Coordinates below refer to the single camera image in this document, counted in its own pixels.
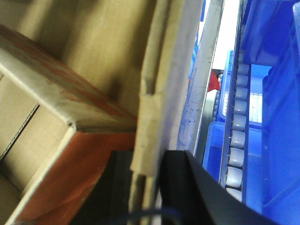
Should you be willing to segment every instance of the black plastic part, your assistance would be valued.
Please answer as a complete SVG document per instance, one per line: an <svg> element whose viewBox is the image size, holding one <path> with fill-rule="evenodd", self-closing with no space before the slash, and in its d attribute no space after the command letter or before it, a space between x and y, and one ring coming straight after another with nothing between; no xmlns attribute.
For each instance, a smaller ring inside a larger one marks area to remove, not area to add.
<svg viewBox="0 0 300 225"><path fill-rule="evenodd" d="M159 184L163 207L179 211L185 225L276 224L230 196L188 151L165 153Z"/></svg>
<svg viewBox="0 0 300 225"><path fill-rule="evenodd" d="M71 225L91 225L128 214L132 151L113 151L90 196Z"/></svg>

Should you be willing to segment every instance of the red object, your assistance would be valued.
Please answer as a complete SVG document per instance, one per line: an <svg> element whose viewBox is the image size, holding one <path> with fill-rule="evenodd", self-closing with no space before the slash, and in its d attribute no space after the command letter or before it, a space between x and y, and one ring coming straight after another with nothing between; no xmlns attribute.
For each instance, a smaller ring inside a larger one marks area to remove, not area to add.
<svg viewBox="0 0 300 225"><path fill-rule="evenodd" d="M220 83L216 73L212 70L210 76L210 84L208 86L208 91L211 90L220 90Z"/></svg>

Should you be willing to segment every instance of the blue bin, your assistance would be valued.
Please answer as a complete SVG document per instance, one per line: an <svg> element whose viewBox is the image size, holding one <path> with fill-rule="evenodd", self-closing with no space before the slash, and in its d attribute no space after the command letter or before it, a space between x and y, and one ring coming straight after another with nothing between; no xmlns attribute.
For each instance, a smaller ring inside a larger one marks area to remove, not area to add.
<svg viewBox="0 0 300 225"><path fill-rule="evenodd" d="M300 3L277 64L263 80L263 215L300 224Z"/></svg>
<svg viewBox="0 0 300 225"><path fill-rule="evenodd" d="M282 43L289 38L293 24L293 5L298 1L248 1L244 18L247 24L241 46L245 51L245 63L275 65L284 50Z"/></svg>
<svg viewBox="0 0 300 225"><path fill-rule="evenodd" d="M207 134L207 142L203 158L204 169L218 182L221 166L222 146L225 124L212 122ZM262 212L262 132L259 129L249 129L249 144L247 157L247 197L246 204Z"/></svg>

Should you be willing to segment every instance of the blue plastic crate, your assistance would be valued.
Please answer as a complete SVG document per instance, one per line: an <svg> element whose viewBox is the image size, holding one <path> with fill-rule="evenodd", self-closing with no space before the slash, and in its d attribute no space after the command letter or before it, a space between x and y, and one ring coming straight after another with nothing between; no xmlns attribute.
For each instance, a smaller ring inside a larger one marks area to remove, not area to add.
<svg viewBox="0 0 300 225"><path fill-rule="evenodd" d="M245 50L245 63L273 66L277 62L284 50L282 43L289 38L293 5L298 1L248 1L243 21L247 19L247 24L241 46Z"/></svg>
<svg viewBox="0 0 300 225"><path fill-rule="evenodd" d="M204 169L218 182L225 124L213 122L207 134L207 142L203 158ZM262 132L259 129L249 129L249 144L247 157L247 197L246 204L253 210L262 211Z"/></svg>
<svg viewBox="0 0 300 225"><path fill-rule="evenodd" d="M263 215L300 224L300 3L277 64L263 80Z"/></svg>

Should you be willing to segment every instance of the cardboard box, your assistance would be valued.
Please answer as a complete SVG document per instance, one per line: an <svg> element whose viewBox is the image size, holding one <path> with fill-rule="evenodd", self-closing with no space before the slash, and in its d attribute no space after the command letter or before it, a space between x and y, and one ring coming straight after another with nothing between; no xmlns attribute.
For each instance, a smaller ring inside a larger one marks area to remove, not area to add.
<svg viewBox="0 0 300 225"><path fill-rule="evenodd" d="M203 0L157 1L142 67L131 211L154 207L162 156L176 149L202 5Z"/></svg>
<svg viewBox="0 0 300 225"><path fill-rule="evenodd" d="M137 116L155 0L0 0L0 23Z"/></svg>
<svg viewBox="0 0 300 225"><path fill-rule="evenodd" d="M0 25L0 224L68 224L136 118Z"/></svg>

